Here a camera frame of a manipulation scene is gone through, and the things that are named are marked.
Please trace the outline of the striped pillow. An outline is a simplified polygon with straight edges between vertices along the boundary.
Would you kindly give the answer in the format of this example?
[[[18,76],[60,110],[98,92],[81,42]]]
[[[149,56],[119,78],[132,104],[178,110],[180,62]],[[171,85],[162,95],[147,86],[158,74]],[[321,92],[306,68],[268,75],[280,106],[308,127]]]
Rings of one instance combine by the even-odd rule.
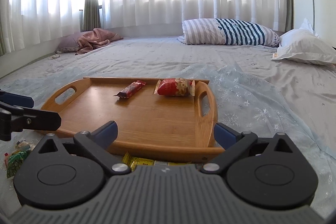
[[[178,40],[187,45],[278,47],[280,36],[263,25],[236,19],[191,19],[182,22]]]

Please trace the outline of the wooden serving tray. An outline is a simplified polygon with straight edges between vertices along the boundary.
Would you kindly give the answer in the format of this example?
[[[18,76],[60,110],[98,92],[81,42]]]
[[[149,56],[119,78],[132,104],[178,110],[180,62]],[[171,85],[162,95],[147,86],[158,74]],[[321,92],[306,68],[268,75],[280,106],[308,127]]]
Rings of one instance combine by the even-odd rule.
[[[195,95],[165,97],[154,94],[157,79],[129,99],[116,95],[134,78],[85,77],[57,90],[42,106],[59,113],[56,134],[70,137],[115,121],[118,137],[108,147],[112,154],[172,162],[206,162],[224,152],[215,146],[218,108],[209,81],[196,80]]]

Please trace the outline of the olive green drape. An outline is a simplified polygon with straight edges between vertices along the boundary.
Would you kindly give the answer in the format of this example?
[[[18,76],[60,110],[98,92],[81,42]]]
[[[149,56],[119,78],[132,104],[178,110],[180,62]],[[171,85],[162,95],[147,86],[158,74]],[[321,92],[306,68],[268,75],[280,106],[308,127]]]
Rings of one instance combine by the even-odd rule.
[[[83,31],[100,28],[100,9],[98,0],[85,0],[83,10]]]

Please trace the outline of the pink crumpled cloth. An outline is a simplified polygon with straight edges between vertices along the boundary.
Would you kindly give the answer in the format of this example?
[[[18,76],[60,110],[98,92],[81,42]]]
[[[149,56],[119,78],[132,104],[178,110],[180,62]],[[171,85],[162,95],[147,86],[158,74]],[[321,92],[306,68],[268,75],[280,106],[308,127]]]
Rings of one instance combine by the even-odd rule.
[[[92,31],[87,31],[77,40],[79,49],[77,55],[82,55],[93,50],[106,47],[111,42],[122,40],[123,37],[118,33],[105,30],[102,28],[94,28]]]

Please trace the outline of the green snack packet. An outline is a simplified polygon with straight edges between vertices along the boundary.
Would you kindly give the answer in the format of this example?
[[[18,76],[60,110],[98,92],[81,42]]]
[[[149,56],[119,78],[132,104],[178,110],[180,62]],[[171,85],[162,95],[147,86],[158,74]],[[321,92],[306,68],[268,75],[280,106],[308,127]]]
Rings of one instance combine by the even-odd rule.
[[[15,174],[20,169],[21,165],[27,159],[30,153],[30,150],[19,151],[9,157],[7,162],[7,178],[15,176]]]

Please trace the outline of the light blue snowflake sheer cloth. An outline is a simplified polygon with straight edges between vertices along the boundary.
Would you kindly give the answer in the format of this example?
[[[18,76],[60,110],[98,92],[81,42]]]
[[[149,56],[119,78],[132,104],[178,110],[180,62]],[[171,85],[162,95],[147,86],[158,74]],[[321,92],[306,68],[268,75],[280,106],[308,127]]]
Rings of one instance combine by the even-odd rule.
[[[335,209],[335,69],[291,61],[226,65],[116,61],[29,65],[1,79],[1,89],[30,96],[42,106],[58,88],[84,76],[191,77],[210,81],[219,121],[260,136],[287,133],[318,174],[313,208]]]

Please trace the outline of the white pillow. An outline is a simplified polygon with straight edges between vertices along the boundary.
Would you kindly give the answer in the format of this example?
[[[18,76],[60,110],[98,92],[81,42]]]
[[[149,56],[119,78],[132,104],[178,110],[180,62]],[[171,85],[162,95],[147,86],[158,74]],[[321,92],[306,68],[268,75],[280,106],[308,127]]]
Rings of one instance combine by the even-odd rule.
[[[280,36],[277,52],[271,60],[335,66],[335,49],[319,38],[305,18],[299,29],[292,29]]]

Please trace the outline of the mauve pillow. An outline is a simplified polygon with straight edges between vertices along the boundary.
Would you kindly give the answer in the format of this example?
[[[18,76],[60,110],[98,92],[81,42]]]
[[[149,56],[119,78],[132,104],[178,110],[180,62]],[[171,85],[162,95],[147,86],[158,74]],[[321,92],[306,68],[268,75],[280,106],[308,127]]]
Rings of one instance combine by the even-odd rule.
[[[66,37],[63,37],[57,47],[57,51],[61,53],[77,52],[79,50],[78,39],[86,34],[86,32],[78,32]]]

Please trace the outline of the small dark red snack bar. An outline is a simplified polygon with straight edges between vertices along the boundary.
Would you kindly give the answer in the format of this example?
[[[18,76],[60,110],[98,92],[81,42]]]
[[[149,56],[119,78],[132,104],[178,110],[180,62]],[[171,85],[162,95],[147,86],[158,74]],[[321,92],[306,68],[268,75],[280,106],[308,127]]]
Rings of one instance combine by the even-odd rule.
[[[145,81],[136,80],[132,82],[130,85],[122,89],[122,91],[118,92],[115,97],[122,98],[122,99],[129,99],[133,96],[136,92],[142,89],[143,86],[146,85]]]

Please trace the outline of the red peanut snack bag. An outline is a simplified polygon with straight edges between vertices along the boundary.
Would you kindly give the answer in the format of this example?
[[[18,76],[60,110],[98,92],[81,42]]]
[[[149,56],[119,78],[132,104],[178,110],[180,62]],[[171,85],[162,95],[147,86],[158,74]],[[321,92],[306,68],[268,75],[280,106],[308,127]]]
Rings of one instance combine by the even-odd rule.
[[[183,78],[159,80],[153,94],[170,97],[194,96],[195,81]]]

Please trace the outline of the yellow snack packet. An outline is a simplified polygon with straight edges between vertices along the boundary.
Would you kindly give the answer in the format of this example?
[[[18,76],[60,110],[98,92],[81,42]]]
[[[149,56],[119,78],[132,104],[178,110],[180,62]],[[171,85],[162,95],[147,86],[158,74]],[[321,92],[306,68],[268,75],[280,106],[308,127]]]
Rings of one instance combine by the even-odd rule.
[[[189,162],[166,162],[158,161],[152,159],[145,159],[141,157],[131,156],[128,152],[123,156],[122,162],[129,166],[132,171],[134,171],[140,165],[149,165],[149,166],[174,166],[174,165],[186,165]]]

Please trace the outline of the grey bed sheet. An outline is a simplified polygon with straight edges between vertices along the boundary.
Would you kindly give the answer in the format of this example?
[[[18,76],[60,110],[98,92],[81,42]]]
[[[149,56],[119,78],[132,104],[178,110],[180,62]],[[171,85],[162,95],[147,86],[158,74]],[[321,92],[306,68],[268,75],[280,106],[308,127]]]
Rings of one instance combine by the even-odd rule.
[[[100,48],[84,55],[63,53],[57,59],[46,58],[35,63],[58,61],[61,64],[67,65],[74,62],[80,64],[94,62],[99,65],[105,65],[120,60],[130,60],[142,61],[144,63],[172,62],[179,65],[226,65],[234,62],[246,64],[252,61],[266,63],[268,61],[273,61],[271,60],[273,53],[273,48],[263,46],[187,46],[177,41],[174,37],[133,38],[112,43],[107,47]]]

